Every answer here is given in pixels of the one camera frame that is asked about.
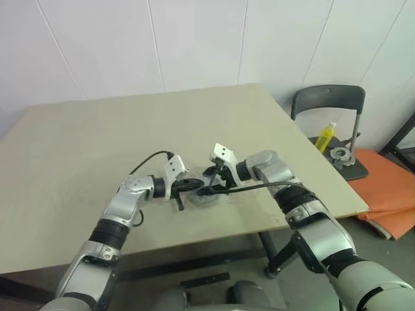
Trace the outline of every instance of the beige tabletop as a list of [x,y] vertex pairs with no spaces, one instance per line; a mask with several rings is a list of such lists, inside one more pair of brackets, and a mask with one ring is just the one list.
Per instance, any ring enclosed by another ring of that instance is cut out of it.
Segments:
[[[0,141],[0,273],[69,263],[145,157],[171,150],[196,176],[216,142],[239,160],[275,150],[336,217],[368,210],[258,84],[34,106]],[[165,161],[138,173],[160,176]],[[123,252],[286,226],[265,189],[200,200],[147,202]]]

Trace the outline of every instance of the silver robot arm segment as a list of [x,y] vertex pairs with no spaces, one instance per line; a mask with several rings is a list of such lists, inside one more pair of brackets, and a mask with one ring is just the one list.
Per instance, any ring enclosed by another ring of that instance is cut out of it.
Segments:
[[243,181],[298,184],[267,188],[294,231],[291,241],[304,264],[328,276],[347,310],[415,310],[413,288],[383,266],[357,256],[348,232],[275,152],[264,151],[238,163],[237,174]]
[[41,311],[88,311],[107,305],[115,283],[113,269],[142,203],[152,198],[168,200],[173,183],[185,171],[182,159],[175,155],[164,166],[163,178],[127,176],[62,277],[56,299]]

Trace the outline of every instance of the gray chair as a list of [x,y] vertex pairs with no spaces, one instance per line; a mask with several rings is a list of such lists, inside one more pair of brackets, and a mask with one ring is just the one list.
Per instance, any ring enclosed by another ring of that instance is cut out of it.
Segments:
[[[343,108],[355,110],[356,119],[351,138],[345,141],[339,141],[336,137],[332,138],[324,155],[328,159],[331,159],[329,155],[331,149],[345,147],[348,144],[350,144],[350,151],[353,153],[356,138],[360,135],[358,129],[363,111],[364,96],[364,89],[359,86],[329,84],[307,87],[299,90],[294,95],[291,107],[291,119],[295,120],[297,114],[315,108]],[[316,139],[317,137],[310,138],[312,143],[314,143]],[[346,180],[359,179],[368,175],[368,171],[358,159],[356,159],[356,163],[350,167],[343,167],[342,169],[339,169],[339,167],[336,168]]]

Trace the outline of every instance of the chair backrest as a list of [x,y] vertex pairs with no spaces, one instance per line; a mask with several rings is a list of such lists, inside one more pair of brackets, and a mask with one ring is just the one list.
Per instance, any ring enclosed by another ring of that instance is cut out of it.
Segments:
[[314,108],[353,109],[360,115],[364,104],[364,89],[360,86],[328,84],[299,90],[292,100],[291,119],[297,114]]

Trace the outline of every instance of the yellow bottle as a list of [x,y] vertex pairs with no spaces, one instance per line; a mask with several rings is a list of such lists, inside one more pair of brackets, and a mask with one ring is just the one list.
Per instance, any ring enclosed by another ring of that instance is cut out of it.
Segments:
[[323,153],[324,150],[326,150],[328,144],[330,143],[330,140],[335,135],[336,125],[336,122],[330,122],[330,125],[327,128],[324,128],[320,136],[318,136],[318,139],[314,145],[317,147],[317,149],[319,149],[321,153]]

